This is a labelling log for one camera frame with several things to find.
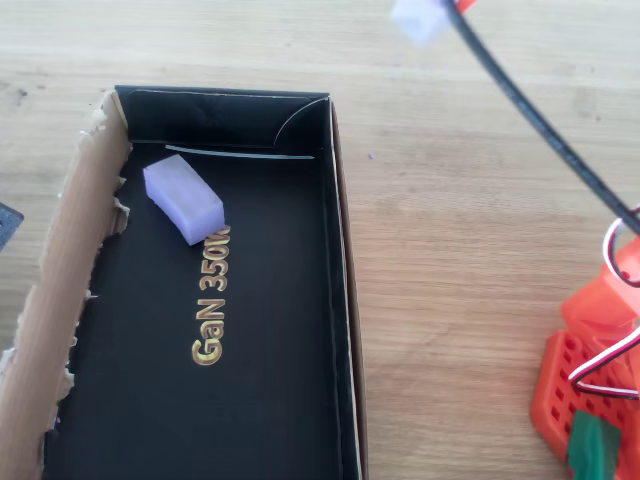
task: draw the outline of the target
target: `torn cardboard edge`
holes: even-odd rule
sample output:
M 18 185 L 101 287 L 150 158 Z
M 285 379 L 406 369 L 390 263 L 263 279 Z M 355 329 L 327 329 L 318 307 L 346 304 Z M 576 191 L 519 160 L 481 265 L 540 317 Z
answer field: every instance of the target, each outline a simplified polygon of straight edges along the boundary
M 41 475 L 38 446 L 57 401 L 72 386 L 65 365 L 94 261 L 105 236 L 123 228 L 127 216 L 114 201 L 130 151 L 115 97 L 107 92 L 102 113 L 93 113 L 91 128 L 78 142 L 40 258 L 40 278 L 25 301 L 15 347 L 4 355 L 0 478 Z

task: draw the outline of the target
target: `black cable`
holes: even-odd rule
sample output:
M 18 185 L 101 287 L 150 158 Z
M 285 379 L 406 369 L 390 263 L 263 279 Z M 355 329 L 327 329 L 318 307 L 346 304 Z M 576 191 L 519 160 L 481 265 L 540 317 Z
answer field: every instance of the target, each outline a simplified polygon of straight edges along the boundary
M 607 185 L 600 180 L 598 175 L 580 158 L 569 144 L 560 136 L 558 132 L 545 120 L 538 110 L 527 100 L 524 94 L 511 81 L 509 76 L 502 70 L 493 56 L 482 44 L 471 26 L 458 11 L 455 0 L 443 0 L 449 19 L 458 30 L 468 47 L 478 58 L 480 63 L 487 69 L 502 91 L 520 110 L 520 113 L 529 121 L 538 133 L 562 158 L 565 163 L 575 172 L 578 177 L 587 184 L 600 200 L 602 200 L 616 216 L 620 217 L 629 229 L 636 235 L 640 235 L 640 220 L 635 213 L 613 193 Z

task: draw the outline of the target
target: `red and white wire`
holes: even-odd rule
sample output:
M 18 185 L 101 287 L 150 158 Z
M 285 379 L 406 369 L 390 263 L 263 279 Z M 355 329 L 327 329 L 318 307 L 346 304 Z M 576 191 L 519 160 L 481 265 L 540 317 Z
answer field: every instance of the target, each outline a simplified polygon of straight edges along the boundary
M 640 212 L 640 207 L 636 207 L 633 211 L 634 213 Z M 627 285 L 637 288 L 640 286 L 640 282 L 629 280 L 625 275 L 623 275 L 623 272 L 620 271 L 618 265 L 615 263 L 614 242 L 616 239 L 616 235 L 618 234 L 618 230 L 623 225 L 624 222 L 622 221 L 622 219 L 618 218 L 609 226 L 609 229 L 607 230 L 607 233 L 605 234 L 604 240 L 602 242 L 602 255 L 604 256 L 604 261 L 607 264 L 607 267 L 613 275 L 615 275 Z M 606 397 L 638 400 L 640 397 L 637 390 L 608 386 L 602 387 L 599 385 L 591 385 L 582 381 L 582 379 L 589 374 L 595 372 L 623 353 L 631 350 L 638 344 L 640 344 L 640 328 L 637 328 L 633 333 L 623 338 L 615 345 L 607 348 L 602 353 L 596 355 L 588 362 L 580 365 L 573 372 L 571 372 L 571 375 L 569 375 L 569 381 L 576 389 L 585 393 L 593 393 Z
M 640 206 L 634 208 L 633 213 L 640 212 Z M 622 280 L 624 283 L 629 285 L 630 287 L 640 288 L 640 280 L 630 280 L 628 275 L 623 274 L 618 268 L 618 264 L 616 263 L 614 253 L 615 253 L 615 241 L 618 235 L 618 230 L 624 226 L 624 222 L 621 218 L 616 218 L 611 225 L 609 225 L 609 229 L 604 236 L 602 241 L 602 256 L 604 257 L 604 262 L 607 264 L 609 271 L 618 279 Z
M 637 400 L 637 390 L 617 387 L 601 387 L 599 385 L 584 383 L 582 379 L 590 373 L 593 373 L 599 368 L 603 367 L 607 363 L 611 362 L 615 358 L 619 357 L 623 353 L 627 352 L 628 350 L 631 350 L 633 347 L 638 345 L 638 343 L 640 343 L 640 328 L 637 328 L 631 335 L 623 338 L 615 345 L 607 348 L 605 351 L 596 355 L 588 362 L 580 365 L 573 372 L 571 372 L 571 375 L 569 375 L 569 381 L 575 388 L 585 393 L 593 393 L 606 397 Z

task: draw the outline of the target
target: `box side wall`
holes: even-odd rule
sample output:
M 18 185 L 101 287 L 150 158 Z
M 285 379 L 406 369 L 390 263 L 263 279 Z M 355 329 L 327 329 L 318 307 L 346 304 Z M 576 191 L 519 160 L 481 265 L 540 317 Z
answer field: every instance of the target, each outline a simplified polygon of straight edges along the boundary
M 351 333 L 351 355 L 353 359 L 353 379 L 355 384 L 356 413 L 358 421 L 358 440 L 360 442 L 360 462 L 362 477 L 369 478 L 368 469 L 368 443 L 367 443 L 367 414 L 366 414 L 366 388 L 364 380 L 364 360 L 362 355 L 362 337 L 360 333 L 360 315 L 358 311 L 358 295 L 355 281 L 355 269 L 353 264 L 353 252 L 351 244 L 351 230 L 349 222 L 349 209 L 347 201 L 347 188 L 342 166 L 342 152 L 340 148 L 340 133 L 338 131 L 338 119 L 335 105 L 331 105 L 333 124 L 333 141 L 336 156 L 336 174 L 338 177 L 338 190 L 340 194 L 340 208 L 342 214 L 342 231 L 344 237 L 345 266 L 347 270 L 347 295 L 349 309 L 349 327 Z
M 118 217 L 113 192 L 130 145 L 112 96 L 94 119 L 78 145 L 41 257 L 40 279 L 27 297 L 0 378 L 3 479 L 40 475 L 43 435 L 66 390 L 65 364 L 93 262 Z

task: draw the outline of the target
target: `cardboard box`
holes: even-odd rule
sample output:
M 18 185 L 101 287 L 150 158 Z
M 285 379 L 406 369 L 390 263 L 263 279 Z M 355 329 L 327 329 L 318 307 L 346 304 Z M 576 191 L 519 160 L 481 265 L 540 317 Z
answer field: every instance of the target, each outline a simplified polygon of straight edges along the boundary
M 0 478 L 366 479 L 331 98 L 116 87 L 93 118 L 0 364 Z M 176 150 L 225 205 L 207 244 L 146 197 Z

